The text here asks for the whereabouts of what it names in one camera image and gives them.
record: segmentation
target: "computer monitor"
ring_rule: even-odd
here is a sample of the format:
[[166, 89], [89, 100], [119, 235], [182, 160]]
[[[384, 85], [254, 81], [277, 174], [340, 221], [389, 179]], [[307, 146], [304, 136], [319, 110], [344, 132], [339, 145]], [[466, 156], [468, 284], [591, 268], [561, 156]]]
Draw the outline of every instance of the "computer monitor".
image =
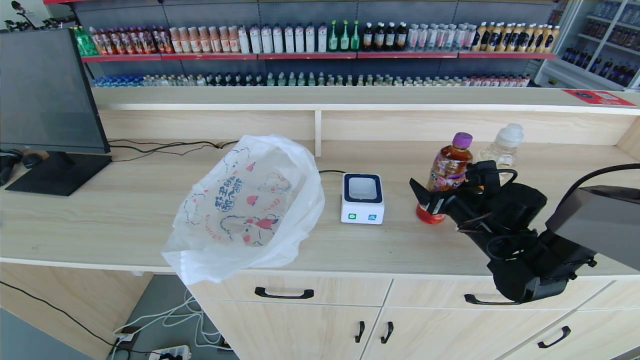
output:
[[111, 162], [71, 29], [0, 34], [0, 148], [49, 157], [7, 190], [69, 196]]

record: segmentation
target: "floor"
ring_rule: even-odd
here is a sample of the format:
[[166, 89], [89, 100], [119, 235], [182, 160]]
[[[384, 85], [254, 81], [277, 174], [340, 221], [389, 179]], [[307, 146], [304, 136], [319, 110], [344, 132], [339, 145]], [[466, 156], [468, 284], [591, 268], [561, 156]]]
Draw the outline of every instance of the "floor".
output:
[[[140, 298], [138, 305], [131, 313], [129, 321], [131, 322], [143, 315], [162, 313], [180, 305], [184, 301], [185, 289], [183, 283], [175, 275], [155, 275]], [[188, 312], [176, 311], [176, 314], [185, 313]], [[0, 359], [91, 360], [88, 356], [23, 322], [4, 309], [0, 309], [0, 318]], [[141, 320], [140, 326], [147, 323], [145, 320], [151, 321], [152, 318]], [[231, 351], [220, 352], [218, 349], [211, 347], [196, 347], [194, 344], [196, 318], [189, 319], [174, 327], [163, 327], [161, 322], [153, 323], [140, 332], [134, 350], [147, 351], [188, 345], [191, 351], [191, 358], [194, 360], [238, 360], [238, 357]], [[215, 332], [215, 327], [206, 318], [206, 315], [204, 331]], [[210, 338], [215, 340], [217, 336], [210, 336]], [[204, 343], [204, 340], [202, 337], [198, 337], [198, 344], [202, 343]], [[131, 353], [129, 359], [147, 360], [148, 358], [149, 355], [146, 354]], [[126, 360], [127, 352], [118, 351], [113, 356], [113, 359]]]

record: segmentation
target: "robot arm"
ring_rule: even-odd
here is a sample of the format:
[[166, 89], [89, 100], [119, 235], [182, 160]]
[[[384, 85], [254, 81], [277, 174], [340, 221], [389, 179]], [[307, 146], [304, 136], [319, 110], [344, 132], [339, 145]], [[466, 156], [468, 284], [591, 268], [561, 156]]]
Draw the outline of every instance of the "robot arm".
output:
[[591, 177], [631, 168], [640, 168], [640, 164], [605, 168], [580, 179], [540, 235], [529, 230], [529, 224], [547, 198], [530, 186], [514, 183], [513, 170], [508, 171], [513, 177], [500, 187], [498, 173], [504, 170], [497, 170], [494, 161], [467, 166], [467, 181], [457, 189], [429, 192], [414, 179], [409, 184], [420, 205], [431, 214], [449, 215], [458, 231], [490, 258], [487, 267], [496, 288], [512, 300], [483, 302], [467, 294], [467, 302], [516, 305], [562, 293], [582, 265], [596, 266], [596, 251], [640, 269], [636, 255], [640, 241], [634, 236], [640, 233], [640, 190], [614, 186], [578, 189]]

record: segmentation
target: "black handle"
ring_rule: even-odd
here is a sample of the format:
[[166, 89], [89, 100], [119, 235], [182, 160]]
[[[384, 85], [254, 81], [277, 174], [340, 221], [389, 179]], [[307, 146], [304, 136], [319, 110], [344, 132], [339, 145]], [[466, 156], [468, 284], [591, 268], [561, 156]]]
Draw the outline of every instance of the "black handle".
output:
[[521, 302], [491, 302], [491, 301], [480, 301], [473, 294], [465, 294], [465, 301], [469, 304], [473, 305], [520, 305]]
[[360, 339], [362, 339], [362, 334], [364, 334], [364, 322], [360, 322], [360, 334], [356, 335], [357, 343], [359, 343]]
[[386, 344], [387, 341], [389, 340], [389, 336], [391, 336], [391, 333], [394, 331], [394, 323], [393, 322], [388, 322], [388, 331], [387, 331], [387, 337], [382, 336], [380, 338], [380, 342], [383, 344]]
[[256, 286], [255, 287], [255, 291], [253, 293], [258, 295], [258, 296], [260, 296], [260, 297], [270, 297], [272, 299], [311, 299], [312, 297], [314, 297], [313, 289], [306, 289], [305, 292], [303, 292], [302, 295], [300, 295], [300, 296], [281, 296], [281, 295], [270, 295], [270, 294], [267, 294], [265, 288], [261, 288], [260, 286]]
[[555, 340], [554, 342], [552, 342], [549, 345], [545, 344], [544, 341], [541, 341], [541, 342], [538, 343], [538, 347], [539, 348], [552, 347], [555, 344], [559, 343], [560, 341], [563, 341], [567, 336], [569, 336], [569, 334], [571, 334], [571, 329], [569, 329], [569, 326], [563, 326], [562, 327], [562, 336], [560, 336], [560, 338], [558, 340]]

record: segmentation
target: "purple bottle cap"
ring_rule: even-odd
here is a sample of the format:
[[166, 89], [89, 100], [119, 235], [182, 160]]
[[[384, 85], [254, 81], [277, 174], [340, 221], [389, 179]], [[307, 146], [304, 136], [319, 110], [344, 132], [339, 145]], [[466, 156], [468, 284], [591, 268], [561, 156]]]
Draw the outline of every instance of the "purple bottle cap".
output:
[[456, 136], [453, 137], [453, 141], [451, 142], [453, 146], [460, 147], [462, 149], [466, 149], [471, 146], [471, 141], [473, 141], [474, 137], [468, 133], [456, 133]]

